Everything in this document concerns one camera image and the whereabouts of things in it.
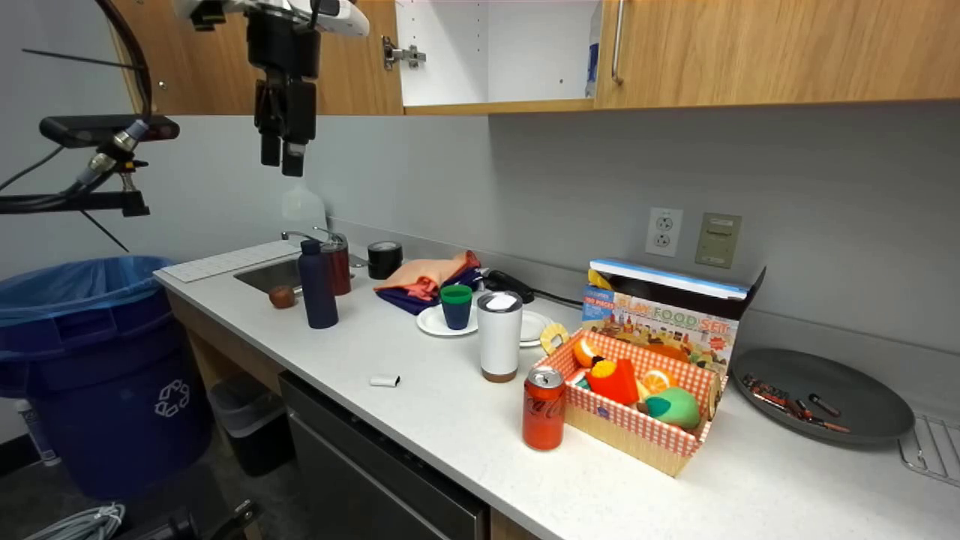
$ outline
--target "cabinet handle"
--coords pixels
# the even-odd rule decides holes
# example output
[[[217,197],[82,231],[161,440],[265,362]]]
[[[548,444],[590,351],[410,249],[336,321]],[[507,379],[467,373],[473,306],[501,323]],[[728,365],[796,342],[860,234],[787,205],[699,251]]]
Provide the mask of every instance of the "cabinet handle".
[[[624,87],[624,71],[620,71],[624,9],[627,9],[627,0],[617,0],[617,34],[611,38],[611,81],[620,87]]]

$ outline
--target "can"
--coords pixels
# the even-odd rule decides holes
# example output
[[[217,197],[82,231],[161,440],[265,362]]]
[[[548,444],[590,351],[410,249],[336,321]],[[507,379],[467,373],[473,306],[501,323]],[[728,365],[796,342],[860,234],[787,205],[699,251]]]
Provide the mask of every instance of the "can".
[[[522,440],[534,449],[556,449],[565,440],[565,379],[551,365],[534,365],[522,387]]]

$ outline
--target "toy fruit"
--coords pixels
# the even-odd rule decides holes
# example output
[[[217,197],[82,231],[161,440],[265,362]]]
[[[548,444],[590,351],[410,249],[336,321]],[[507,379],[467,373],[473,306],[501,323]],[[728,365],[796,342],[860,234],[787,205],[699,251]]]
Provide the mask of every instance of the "toy fruit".
[[[602,357],[590,347],[590,342],[586,335],[579,335],[574,342],[574,357],[576,357],[576,365],[582,370],[590,370],[594,362],[601,362]]]
[[[645,410],[660,423],[696,432],[699,425],[699,404],[696,396],[684,387],[668,387],[645,399]]]
[[[636,392],[642,401],[653,392],[663,392],[665,387],[672,387],[672,379],[660,370],[645,370],[642,379],[636,380]]]
[[[636,374],[630,361],[598,361],[589,373],[589,385],[594,392],[633,407],[636,396]]]

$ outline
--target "white wall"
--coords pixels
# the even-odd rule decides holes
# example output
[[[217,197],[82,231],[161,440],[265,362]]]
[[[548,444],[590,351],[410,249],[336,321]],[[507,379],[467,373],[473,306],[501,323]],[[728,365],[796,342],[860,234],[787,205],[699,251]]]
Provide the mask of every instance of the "white wall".
[[[108,57],[94,4],[0,5],[0,165],[50,143],[44,114],[129,111],[118,71],[19,53],[22,46]],[[284,181],[259,169],[249,116],[188,116],[143,143],[152,217],[99,212],[139,251],[196,259],[272,237]],[[62,185],[70,150],[36,173]],[[586,266],[642,256],[645,210],[744,217],[737,270],[768,265],[760,308],[960,351],[960,107],[779,107],[513,119],[318,119],[309,181],[336,217],[415,237]],[[0,217],[0,277],[114,246],[82,217]]]

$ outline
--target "white countertop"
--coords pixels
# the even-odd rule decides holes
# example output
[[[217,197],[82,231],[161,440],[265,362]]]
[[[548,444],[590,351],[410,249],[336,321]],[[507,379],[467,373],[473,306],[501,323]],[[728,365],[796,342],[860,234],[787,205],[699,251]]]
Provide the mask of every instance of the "white countertop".
[[[482,380],[476,335],[419,332],[365,277],[339,296],[329,331],[309,331],[304,303],[277,312],[235,280],[291,256],[295,242],[265,242],[159,280],[537,536],[960,536],[960,488],[906,470],[898,449],[841,449],[787,432],[735,391],[677,481],[569,425],[557,449],[527,449],[522,374]],[[579,323],[579,312],[556,303],[527,308]],[[378,374],[401,385],[369,387]]]

